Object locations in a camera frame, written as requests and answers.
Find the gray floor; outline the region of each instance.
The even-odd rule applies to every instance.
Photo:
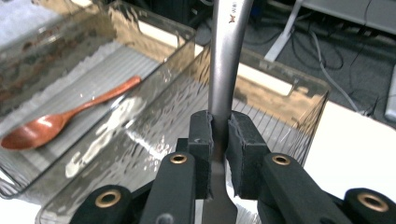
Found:
[[[249,23],[244,47],[264,56],[283,30],[289,14],[269,7],[260,21]],[[359,111],[396,128],[396,122],[384,117],[390,79],[396,64],[395,36],[369,36],[374,34],[370,30],[358,35],[360,27],[356,24],[309,10],[300,14],[303,15],[302,20],[295,23],[293,35],[277,61],[329,83],[320,70],[317,49],[308,33],[313,31],[318,36],[328,74],[350,96]],[[198,27],[196,41],[204,45],[210,37],[211,20],[208,19]],[[352,110],[350,103],[334,86],[330,100]]]

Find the black cable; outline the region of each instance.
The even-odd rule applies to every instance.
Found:
[[[356,94],[356,93],[359,92],[359,91],[361,91],[361,92],[363,93],[363,95],[368,96],[367,98],[369,98],[370,100],[369,100],[369,101],[366,101],[366,102],[362,102],[362,101],[360,100],[359,95]],[[366,109],[362,110],[362,111],[363,111],[362,114],[363,114],[364,116],[369,116],[370,113],[369,113],[368,111],[370,110],[370,108],[373,108],[373,105],[371,105],[371,103],[370,103],[372,97],[375,98],[375,99],[374,99],[374,105],[376,105],[376,101],[377,101],[378,98],[379,98],[379,96],[378,96],[378,94],[377,94],[376,92],[367,91],[367,90],[365,90],[365,89],[353,89],[353,91],[350,92],[348,95],[350,96],[350,98],[351,98],[352,100],[354,100],[355,102],[359,102],[361,105],[369,105]]]
[[[367,4],[366,8],[364,9],[364,15],[363,15],[364,22],[363,22],[363,27],[366,27],[366,24],[367,24],[367,11],[368,11],[368,9],[369,9],[369,6],[370,6],[371,2],[372,2],[372,0],[369,1],[369,3]],[[354,81],[353,81],[353,76],[352,76],[352,66],[353,66],[353,64],[356,62],[356,60],[358,59],[358,57],[361,55],[361,52],[363,51],[363,49],[366,47],[366,42],[365,42],[365,40],[366,40],[367,38],[369,38],[369,37],[366,37],[366,38],[362,38],[362,39],[361,39],[362,45],[361,45],[361,47],[360,47],[358,53],[355,55],[355,57],[353,58],[352,62],[351,62],[350,65],[349,65],[349,69],[348,69],[349,86],[350,86],[350,88],[351,88],[352,90],[355,89],[355,88],[354,88],[354,85],[353,85]]]
[[[212,27],[209,25],[207,20],[204,20],[204,26],[206,26],[206,28],[209,29],[210,33],[212,33]]]
[[[282,32],[276,32],[274,35],[271,35],[269,38],[261,40],[261,41],[249,41],[244,39],[244,43],[245,44],[249,44],[249,45],[264,45],[264,44],[268,44],[269,42],[271,42],[272,40],[274,40],[275,38],[277,38]]]
[[[295,48],[294,41],[299,41],[299,38],[296,36],[295,33],[292,33],[292,34],[291,34],[291,50],[292,50],[292,52],[293,52],[293,54],[294,54],[294,57],[297,59],[297,61],[299,61],[303,66],[305,66],[305,67],[307,67],[307,68],[309,68],[309,69],[312,69],[312,70],[315,70],[315,71],[320,71],[320,70],[321,70],[320,67],[307,64],[307,63],[305,62],[305,60],[303,60],[303,59],[300,57],[300,55],[297,53],[297,50],[296,50],[296,48]],[[308,53],[308,55],[310,55],[311,58],[313,58],[313,59],[315,60],[315,63],[318,63],[318,56],[315,56],[315,55],[313,56],[313,55],[312,55],[312,52],[309,52],[309,50],[306,49],[305,46],[304,46],[301,42],[299,42],[299,44],[300,44],[300,47],[303,48],[303,49],[305,49],[305,51]]]
[[[312,38],[310,38],[309,43],[311,44],[312,48],[315,48],[315,42],[314,42],[314,40]],[[326,69],[333,70],[333,71],[341,70],[344,67],[344,57],[343,57],[342,53],[340,52],[340,50],[334,44],[329,43],[327,41],[325,43],[328,43],[332,47],[332,49],[334,50],[335,54],[337,55],[337,57],[338,57],[338,59],[340,61],[340,64],[339,65],[330,66],[330,65],[327,64],[327,60],[326,60],[325,55],[322,55],[324,67]]]
[[[365,9],[366,13],[365,13],[364,18],[367,18],[367,11],[368,11],[368,7],[369,6],[370,6],[370,4],[368,4],[366,6],[366,9]],[[263,18],[261,20],[261,24],[263,26],[275,26],[276,25],[276,26],[281,26],[282,28],[284,28],[286,23],[287,23],[287,20],[282,20],[282,19],[277,18],[277,17],[275,17],[275,19],[272,19],[274,17],[274,15],[271,15],[271,14],[268,14],[268,13],[265,13],[264,16],[271,17],[271,18]],[[298,30],[298,31],[306,30],[306,27],[304,27],[305,23],[306,23],[305,21],[296,21],[294,23],[294,29]],[[347,43],[347,42],[355,43],[353,40],[356,37],[360,36],[360,35],[355,34],[355,33],[353,33],[353,34],[349,33],[347,31],[345,31],[344,29],[335,29],[331,34],[329,34],[328,31],[326,32],[326,34],[323,34],[323,32],[321,30],[314,30],[314,32],[317,34],[318,37],[325,37],[325,38],[329,37],[329,35],[332,35],[332,36],[336,35],[334,37],[335,40],[342,41],[342,42],[345,42],[345,43]],[[386,36],[391,38],[391,39],[393,39],[394,41],[396,41],[396,36],[395,35],[386,35]],[[367,43],[367,44],[370,44],[370,46],[379,47],[379,48],[383,48],[384,47],[384,43],[383,42],[378,43],[377,41],[372,41],[372,42]]]
[[[375,119],[374,115],[375,115],[375,110],[376,110],[376,107],[378,106],[378,103],[381,102],[384,99],[393,98],[393,97],[396,97],[396,94],[386,95],[386,96],[382,96],[382,97],[377,97],[374,105],[372,106],[373,109],[370,112],[366,112],[366,115],[368,117],[373,117]]]
[[[142,7],[145,10],[151,10],[151,7],[144,0],[136,0],[136,3],[139,7]]]
[[[350,98],[350,96],[344,91],[343,88],[340,87],[340,85],[338,85],[338,83],[336,81],[334,81],[334,79],[332,79],[332,77],[329,75],[329,73],[326,71],[324,65],[323,65],[323,61],[321,59],[321,52],[320,52],[320,46],[319,46],[319,42],[318,42],[318,37],[314,32],[310,32],[310,34],[312,35],[312,37],[315,40],[315,46],[317,47],[317,52],[318,52],[318,59],[319,59],[319,64],[320,64],[320,68],[324,74],[324,76],[329,80],[330,83],[332,83],[332,85],[341,92],[341,94],[344,95],[344,97],[346,98],[346,100],[350,103],[350,105],[352,106],[352,108],[356,111],[356,112],[361,112],[359,110],[359,108],[356,106],[355,102]]]
[[[197,15],[195,15],[191,20],[189,20],[188,25],[190,27],[196,28],[201,21],[206,21],[206,18],[212,16],[213,9],[208,7],[202,11],[200,11]]]

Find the spoon bowl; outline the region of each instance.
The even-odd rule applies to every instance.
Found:
[[[1,140],[0,145],[3,148],[13,150],[41,147],[55,138],[62,131],[64,126],[66,126],[68,121],[72,119],[77,113],[125,93],[140,83],[140,81],[140,77],[134,76],[118,87],[74,109],[66,111],[62,114],[46,115],[25,123],[21,127],[6,135]]]

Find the spoon handle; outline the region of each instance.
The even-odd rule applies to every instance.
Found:
[[[228,224],[236,222],[238,210],[226,189],[224,153],[239,57],[253,0],[217,0],[214,4],[208,99],[208,112],[213,116],[210,176],[213,200],[204,201],[202,223]]]
[[[131,88],[135,87],[137,84],[139,84],[141,81],[141,77],[139,76],[133,76],[130,79],[126,80],[122,84],[120,84],[118,87],[115,87],[114,89],[94,98],[93,100],[90,100],[89,102],[80,105],[70,111],[67,111],[64,113],[65,116],[72,118],[74,117],[77,113],[81,112],[82,110],[85,110],[93,105],[98,105],[101,104],[102,102],[105,102],[111,98],[114,98],[120,94],[125,93],[126,91],[130,90]]]

